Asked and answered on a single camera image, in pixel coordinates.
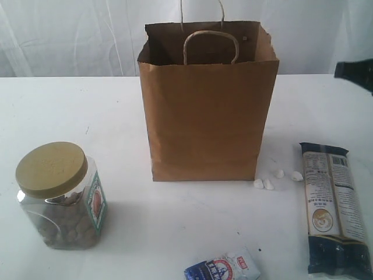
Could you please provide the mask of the brown kraft standup pouch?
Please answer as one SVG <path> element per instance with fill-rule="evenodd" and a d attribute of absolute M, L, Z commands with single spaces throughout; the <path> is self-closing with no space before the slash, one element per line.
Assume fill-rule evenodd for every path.
<path fill-rule="evenodd" d="M 354 62 L 338 62 L 334 77 L 352 82 L 355 85 L 373 93 L 373 59 Z"/>

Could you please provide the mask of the brown paper bag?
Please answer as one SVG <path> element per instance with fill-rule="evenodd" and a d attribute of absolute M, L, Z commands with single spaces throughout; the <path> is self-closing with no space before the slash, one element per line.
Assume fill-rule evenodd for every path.
<path fill-rule="evenodd" d="M 153 23 L 138 56 L 154 181 L 253 180 L 279 68 L 257 21 Z"/>

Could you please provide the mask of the small white pebble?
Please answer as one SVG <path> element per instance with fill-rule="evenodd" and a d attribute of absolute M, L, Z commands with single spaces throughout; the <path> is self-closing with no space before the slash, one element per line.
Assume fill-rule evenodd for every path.
<path fill-rule="evenodd" d="M 282 179 L 284 177 L 284 171 L 282 169 L 278 169 L 275 172 L 275 177 L 277 179 Z"/>
<path fill-rule="evenodd" d="M 301 174 L 300 172 L 298 172 L 298 171 L 294 171 L 294 172 L 292 172 L 292 174 L 291 174 L 291 179 L 292 179 L 293 181 L 296 181 L 296 182 L 301 182 L 301 181 L 304 180 L 302 174 Z"/>
<path fill-rule="evenodd" d="M 267 190 L 274 190 L 275 189 L 274 185 L 271 183 L 271 181 L 268 178 L 264 179 L 263 185 Z"/>
<path fill-rule="evenodd" d="M 261 178 L 256 179 L 254 181 L 254 187 L 257 188 L 257 189 L 263 189 L 264 188 L 264 184 L 263 184 L 263 181 L 262 181 Z"/>

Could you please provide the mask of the plastic nut jar yellow lid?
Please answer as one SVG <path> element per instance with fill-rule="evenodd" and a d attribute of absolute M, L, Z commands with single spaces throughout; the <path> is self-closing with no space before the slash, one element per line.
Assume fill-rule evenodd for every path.
<path fill-rule="evenodd" d="M 16 168 L 17 200 L 50 248 L 95 246 L 107 201 L 93 158 L 71 142 L 52 142 L 25 155 Z"/>

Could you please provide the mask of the blue white salt packet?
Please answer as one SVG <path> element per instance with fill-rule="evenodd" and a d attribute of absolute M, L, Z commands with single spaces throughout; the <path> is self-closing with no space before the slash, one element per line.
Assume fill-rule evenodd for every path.
<path fill-rule="evenodd" d="M 261 272 L 246 247 L 202 261 L 184 270 L 187 280 L 256 280 Z"/>

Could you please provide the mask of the black beige noodle package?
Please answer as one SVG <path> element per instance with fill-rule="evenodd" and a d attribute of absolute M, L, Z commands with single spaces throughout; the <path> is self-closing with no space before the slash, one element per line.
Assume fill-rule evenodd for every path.
<path fill-rule="evenodd" d="M 360 204 L 345 148 L 302 142 L 309 274 L 372 279 Z"/>

